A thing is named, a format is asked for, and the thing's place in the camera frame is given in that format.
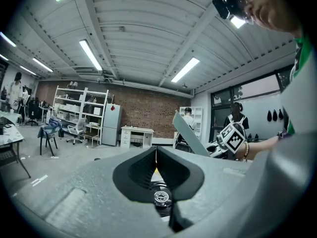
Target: gray floor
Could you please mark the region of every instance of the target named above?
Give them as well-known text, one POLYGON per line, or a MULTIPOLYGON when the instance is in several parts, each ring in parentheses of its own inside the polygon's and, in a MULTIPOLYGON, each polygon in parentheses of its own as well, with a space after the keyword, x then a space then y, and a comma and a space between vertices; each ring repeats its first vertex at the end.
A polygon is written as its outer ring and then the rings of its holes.
POLYGON ((84 142, 76 142, 73 145, 72 142, 66 142, 70 135, 65 135, 63 139, 56 138, 58 149, 51 142, 53 152, 59 158, 50 159, 52 155, 49 146, 45 147, 44 140, 40 156, 40 139, 37 138, 39 126, 17 128, 24 136, 24 141, 20 143, 20 157, 25 158, 22 162, 32 178, 28 178, 25 170, 16 162, 1 167, 0 172, 9 196, 15 197, 30 209, 33 200, 44 196, 79 167, 94 161, 95 158, 108 158, 129 150, 106 145, 91 148, 91 143, 88 144, 89 148, 86 148, 84 142))

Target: white wall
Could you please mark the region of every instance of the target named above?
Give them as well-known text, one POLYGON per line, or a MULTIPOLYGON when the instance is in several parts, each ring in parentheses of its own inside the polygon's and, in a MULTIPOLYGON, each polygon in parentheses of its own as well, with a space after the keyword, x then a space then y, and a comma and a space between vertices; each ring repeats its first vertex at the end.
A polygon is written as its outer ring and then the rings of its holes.
POLYGON ((246 135, 251 133, 254 138, 258 134, 260 139, 267 139, 276 136, 279 131, 283 130, 284 120, 278 118, 279 110, 283 112, 283 107, 280 101, 280 94, 264 95, 256 98, 238 101, 243 106, 243 113, 249 120, 249 129, 246 130, 246 135), (273 121, 274 109, 277 113, 277 121, 273 121), (271 111, 272 121, 267 121, 267 113, 271 111))
POLYGON ((8 68, 6 69, 2 86, 1 86, 1 91, 5 87, 6 90, 8 90, 9 85, 14 81, 15 75, 17 72, 22 73, 22 78, 21 78, 21 83, 22 86, 27 86, 32 89, 32 96, 35 95, 37 85, 39 81, 33 77, 31 77, 29 74, 25 73, 23 70, 19 70, 16 67, 12 66, 9 64, 8 68))
POLYGON ((210 122, 211 122, 211 95, 207 91, 195 95, 191 99, 192 107, 202 107, 203 108, 203 121, 201 129, 200 141, 203 144, 208 143, 210 134, 210 122))

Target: man in white shirt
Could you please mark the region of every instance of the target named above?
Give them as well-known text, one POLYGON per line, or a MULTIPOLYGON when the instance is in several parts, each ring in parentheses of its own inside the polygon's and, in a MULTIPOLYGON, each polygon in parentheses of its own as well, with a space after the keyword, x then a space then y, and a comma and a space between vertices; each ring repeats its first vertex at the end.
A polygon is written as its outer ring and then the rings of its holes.
POLYGON ((21 78, 22 78, 22 74, 18 72, 15 75, 14 82, 12 82, 11 85, 9 86, 9 91, 7 95, 9 104, 15 113, 17 113, 17 110, 19 107, 19 101, 22 98, 22 94, 23 94, 21 78))
POLYGON ((196 122, 194 118, 191 117, 192 109, 191 108, 185 108, 185 116, 183 116, 183 119, 185 122, 191 127, 192 130, 196 129, 196 122))

